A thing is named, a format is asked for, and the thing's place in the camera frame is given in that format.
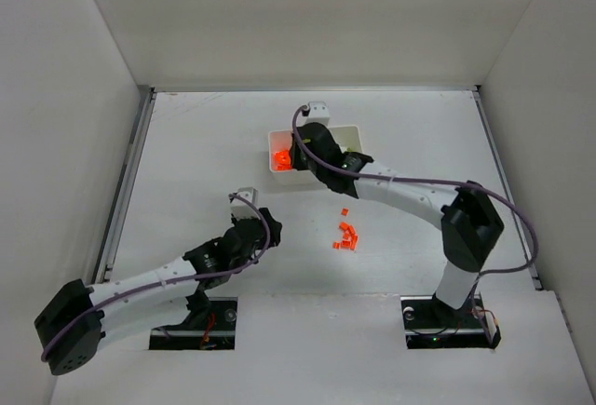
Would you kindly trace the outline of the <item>orange round lego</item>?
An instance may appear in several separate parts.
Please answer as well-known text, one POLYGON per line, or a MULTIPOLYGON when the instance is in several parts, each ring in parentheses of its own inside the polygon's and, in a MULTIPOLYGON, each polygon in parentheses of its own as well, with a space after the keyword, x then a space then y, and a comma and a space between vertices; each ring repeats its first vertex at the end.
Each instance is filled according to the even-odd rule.
POLYGON ((275 170, 292 170, 291 154, 289 150, 282 150, 274 153, 275 170))

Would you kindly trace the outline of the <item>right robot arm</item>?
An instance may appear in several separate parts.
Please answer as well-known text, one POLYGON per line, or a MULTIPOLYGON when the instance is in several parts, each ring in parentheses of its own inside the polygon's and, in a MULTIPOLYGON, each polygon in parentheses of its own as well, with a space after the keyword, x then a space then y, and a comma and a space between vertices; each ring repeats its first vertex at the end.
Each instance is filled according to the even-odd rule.
POLYGON ((479 185, 400 182, 397 172, 371 156, 342 151, 319 122, 292 129, 291 162, 337 194, 381 203, 436 227, 447 263, 434 298, 453 310, 464 307, 504 231, 503 221, 479 185))

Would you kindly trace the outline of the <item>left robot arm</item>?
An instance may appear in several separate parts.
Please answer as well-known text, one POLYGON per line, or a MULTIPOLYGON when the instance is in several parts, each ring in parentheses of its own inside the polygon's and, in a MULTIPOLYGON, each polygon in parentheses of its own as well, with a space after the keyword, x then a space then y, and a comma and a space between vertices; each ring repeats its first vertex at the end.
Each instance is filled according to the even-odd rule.
POLYGON ((183 324, 206 313, 207 290, 258 263, 279 245, 282 224, 269 209, 235 218, 222 236, 157 269, 113 282, 64 284, 34 320, 41 359, 54 376, 81 368, 99 350, 138 331, 183 324))

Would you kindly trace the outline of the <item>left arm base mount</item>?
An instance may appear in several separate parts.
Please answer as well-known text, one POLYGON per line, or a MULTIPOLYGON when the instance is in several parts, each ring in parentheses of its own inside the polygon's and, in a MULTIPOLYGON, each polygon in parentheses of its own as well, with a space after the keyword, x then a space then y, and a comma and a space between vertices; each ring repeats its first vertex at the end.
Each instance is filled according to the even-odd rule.
POLYGON ((199 308, 182 323, 155 328, 150 351, 230 351, 236 346, 237 297, 200 298, 199 308))

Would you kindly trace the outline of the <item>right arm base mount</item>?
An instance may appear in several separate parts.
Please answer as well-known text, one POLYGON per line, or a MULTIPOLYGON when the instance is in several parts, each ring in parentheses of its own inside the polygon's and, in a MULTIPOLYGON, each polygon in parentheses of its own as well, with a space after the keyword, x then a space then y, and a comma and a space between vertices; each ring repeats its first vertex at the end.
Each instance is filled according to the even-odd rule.
POLYGON ((400 306, 408 349, 494 350, 501 343, 496 316, 479 294, 457 310, 433 296, 404 296, 400 306))

